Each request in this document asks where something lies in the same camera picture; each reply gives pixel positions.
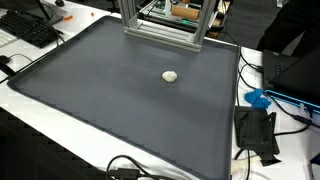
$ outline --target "metal frame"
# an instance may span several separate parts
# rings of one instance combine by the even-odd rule
[[[200,52],[216,0],[205,0],[197,31],[188,33],[163,25],[138,20],[135,1],[118,0],[125,33],[174,47]]]
[[[156,3],[158,0],[153,0],[151,1],[148,5],[146,5],[145,7],[143,7],[139,13],[144,14],[144,16],[146,16],[147,18],[156,18],[159,21],[163,21],[163,22],[169,22],[169,23],[173,23],[176,25],[184,25],[185,27],[188,28],[194,28],[196,29],[198,27],[198,21],[196,20],[188,20],[188,21],[184,21],[182,22],[181,19],[170,19],[168,17],[166,17],[166,14],[164,12],[163,9],[158,9],[157,7],[153,7],[154,3]]]

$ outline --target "black cable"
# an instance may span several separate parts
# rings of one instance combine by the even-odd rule
[[[50,7],[50,6],[48,6],[48,5],[46,5],[46,4],[43,4],[43,3],[41,3],[43,6],[46,6],[49,10],[50,10],[50,12],[51,12],[51,16],[49,17],[49,20],[50,19],[52,19],[52,17],[53,17],[53,9]]]
[[[311,119],[313,119],[313,109],[312,109],[310,106],[308,106],[308,107],[307,107],[307,110],[308,110],[308,112],[309,112],[309,117],[310,117]]]
[[[271,99],[271,100],[278,106],[278,108],[279,108],[282,112],[284,112],[284,113],[286,113],[287,115],[289,115],[290,117],[294,118],[294,115],[291,114],[291,113],[289,113],[288,111],[286,111],[273,97],[268,96],[267,94],[265,94],[265,96],[268,97],[269,99]]]
[[[243,78],[242,75],[240,74],[239,70],[238,70],[238,73],[239,73],[240,79],[244,82],[244,84],[246,84],[246,86],[248,86],[249,88],[251,88],[251,89],[253,89],[253,90],[256,89],[255,87],[249,85],[249,84],[244,80],[244,78]]]
[[[148,178],[152,178],[152,179],[164,179],[164,180],[175,180],[169,177],[165,177],[165,176],[159,176],[159,175],[141,175],[140,177],[148,177]]]
[[[264,94],[264,95],[265,95],[267,98],[271,99],[271,100],[277,105],[277,107],[278,107],[282,112],[284,112],[285,114],[287,114],[288,116],[292,117],[293,119],[295,119],[295,120],[297,120],[297,121],[299,121],[299,122],[301,122],[301,123],[307,124],[307,125],[310,123],[312,126],[315,126],[315,127],[317,127],[317,128],[320,129],[320,126],[317,125],[317,124],[315,124],[312,119],[310,120],[310,122],[309,122],[309,119],[306,119],[306,118],[303,118],[303,121],[300,121],[302,117],[296,116],[296,115],[294,115],[294,114],[289,113],[289,112],[286,111],[273,97],[271,97],[271,96],[269,96],[269,95],[267,95],[267,94]]]
[[[6,77],[4,80],[0,81],[0,84],[2,84],[3,82],[5,82],[6,80],[8,80],[8,77]]]
[[[248,61],[244,58],[243,54],[242,54],[242,47],[240,46],[240,57],[242,58],[242,60],[246,63],[246,64],[250,64],[248,63]],[[252,69],[260,72],[260,73],[263,73],[263,68],[261,66],[258,66],[258,65],[255,65],[255,64],[250,64],[249,65]]]
[[[228,32],[221,32],[221,33],[228,35],[228,36],[230,37],[230,39],[234,42],[234,44],[236,44],[237,46],[239,46],[239,44],[237,43],[237,41],[235,41],[235,40],[233,39],[233,37],[232,37]]]
[[[27,56],[25,56],[25,55],[23,55],[23,54],[14,54],[14,55],[11,55],[11,56],[9,57],[9,59],[11,59],[11,58],[14,57],[14,56],[22,56],[22,57],[25,57],[26,59],[28,59],[30,62],[33,62],[32,59],[30,59],[29,57],[27,57]]]
[[[113,9],[112,12],[117,12],[117,7],[116,7],[116,4],[114,3],[114,0],[112,0],[111,2],[112,2],[112,9]]]
[[[226,38],[226,36],[227,36],[227,33],[228,32],[228,18],[226,19],[226,30],[225,30],[225,32],[220,32],[219,34],[224,34],[224,36],[223,36],[223,38],[222,38],[222,41],[224,41],[224,39]]]
[[[146,17],[149,17],[150,12],[153,10],[153,8],[157,5],[157,3],[159,2],[159,0],[157,0],[154,5],[152,6],[152,8],[150,9],[150,11],[148,11],[148,14],[146,15]]]
[[[247,174],[247,178],[246,180],[249,180],[249,176],[250,176],[250,151],[248,150],[248,174]]]
[[[63,43],[66,42],[66,41],[60,36],[60,34],[59,34],[59,39],[61,39],[61,41],[62,41]]]
[[[276,133],[274,134],[274,136],[282,136],[282,135],[290,135],[290,134],[298,134],[298,133],[301,133],[301,132],[304,132],[306,131],[309,127],[311,126],[311,121],[309,124],[307,124],[306,127],[300,129],[300,130],[297,130],[297,131],[291,131],[291,132],[282,132],[282,133]]]
[[[55,32],[56,32],[56,36],[57,36],[57,38],[56,38],[56,43],[57,43],[57,47],[59,47],[60,45],[59,45],[59,33],[58,33],[58,31],[55,29],[55,28],[53,28],[54,30],[55,30]]]
[[[119,155],[119,156],[116,156],[116,157],[114,157],[113,159],[111,159],[111,161],[109,162],[109,164],[108,164],[108,166],[107,166],[107,171],[106,171],[106,173],[109,172],[110,166],[111,166],[111,164],[113,163],[113,161],[115,161],[116,159],[119,159],[119,158],[128,159],[128,160],[131,161],[140,171],[142,171],[145,175],[151,175],[150,173],[148,173],[147,171],[145,171],[145,170],[139,165],[139,163],[138,163],[135,159],[133,159],[132,157],[127,156],[127,155]]]
[[[240,157],[240,155],[242,154],[242,152],[244,151],[244,149],[240,149],[237,154],[234,156],[235,160],[238,160],[238,158]]]
[[[242,74],[242,71],[243,71],[243,69],[246,67],[246,66],[248,66],[248,64],[245,64],[245,65],[243,65],[242,66],[242,68],[241,68],[241,71],[239,72],[238,71],[238,73],[239,73],[239,77],[238,77],[238,80],[237,80],[237,104],[238,104],[238,106],[240,106],[240,102],[239,102],[239,83],[240,83],[240,77],[242,76],[241,74]]]

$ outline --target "white table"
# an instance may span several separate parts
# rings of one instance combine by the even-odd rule
[[[110,14],[106,11],[74,4],[68,1],[65,1],[65,4],[63,9],[71,13],[74,18],[69,21],[61,21],[55,24],[54,27],[65,33],[64,38],[66,40],[75,36],[100,17]],[[112,16],[120,17],[119,14],[112,14]],[[10,56],[12,54],[21,53],[36,60],[55,47],[56,43],[52,43],[44,49],[38,49],[22,40],[18,40],[9,46],[1,48],[0,54]],[[260,52],[243,48],[243,54],[248,61],[254,64],[261,64],[262,62]],[[9,66],[14,70],[19,70],[28,63],[28,60],[23,57],[15,56]],[[254,70],[249,67],[246,68],[243,72],[243,76],[249,84],[255,87],[261,87],[261,75]],[[0,72],[0,81],[4,78],[6,78],[6,76]],[[249,104],[241,97],[251,90],[247,88],[244,83],[240,83],[239,87],[241,105],[249,106]],[[284,103],[281,103],[281,105],[292,113],[299,113],[297,107]],[[167,175],[177,179],[197,179],[189,173],[132,145],[118,140],[105,132],[14,92],[8,88],[6,83],[0,84],[0,106],[98,168],[106,169],[108,162],[114,156],[126,154],[151,168],[152,170],[149,171],[153,174]],[[268,112],[278,113],[276,132],[293,131],[304,126],[286,116],[274,105],[268,109]],[[239,148],[236,146],[235,135],[233,136],[232,150],[234,156]],[[262,167],[260,163],[253,164],[250,179],[309,180],[309,171],[306,168],[307,162],[312,155],[315,155],[320,151],[320,141],[317,140],[319,138],[320,132],[314,128],[297,135],[277,137],[281,151],[277,158],[283,162],[268,167]],[[243,155],[240,156],[240,158],[245,157],[246,153],[243,153]],[[133,167],[133,165],[126,160],[118,160],[113,165],[115,167]],[[234,179],[245,179],[246,173],[246,169],[243,169],[234,176]]]

